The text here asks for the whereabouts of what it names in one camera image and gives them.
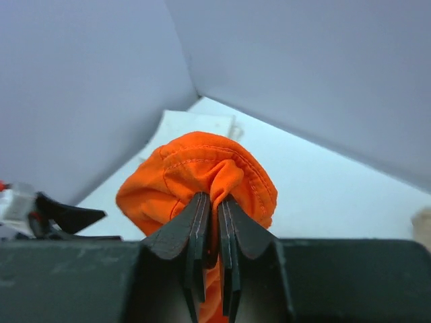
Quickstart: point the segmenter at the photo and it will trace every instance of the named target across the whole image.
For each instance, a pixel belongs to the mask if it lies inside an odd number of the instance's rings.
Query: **white floor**
[[[279,237],[411,239],[411,216],[431,206],[429,194],[216,101],[204,98],[189,111],[235,116],[238,142],[278,189],[270,231]],[[81,234],[144,237],[114,201],[140,162],[138,154],[79,204],[108,214]]]

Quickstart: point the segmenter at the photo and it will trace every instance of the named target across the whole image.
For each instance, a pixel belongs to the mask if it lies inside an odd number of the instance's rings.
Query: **orange fabric fold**
[[[266,171],[241,145],[228,138],[195,132],[157,148],[117,194],[117,205],[149,236],[177,216],[197,192],[212,203],[210,252],[218,252],[217,207],[229,194],[263,227],[271,225],[277,190]],[[220,306],[219,264],[207,272],[200,323],[227,322]]]

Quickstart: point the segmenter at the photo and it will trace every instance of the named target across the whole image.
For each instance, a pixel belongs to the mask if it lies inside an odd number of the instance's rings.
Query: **beige object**
[[[411,222],[415,240],[431,251],[431,208],[420,211]]]

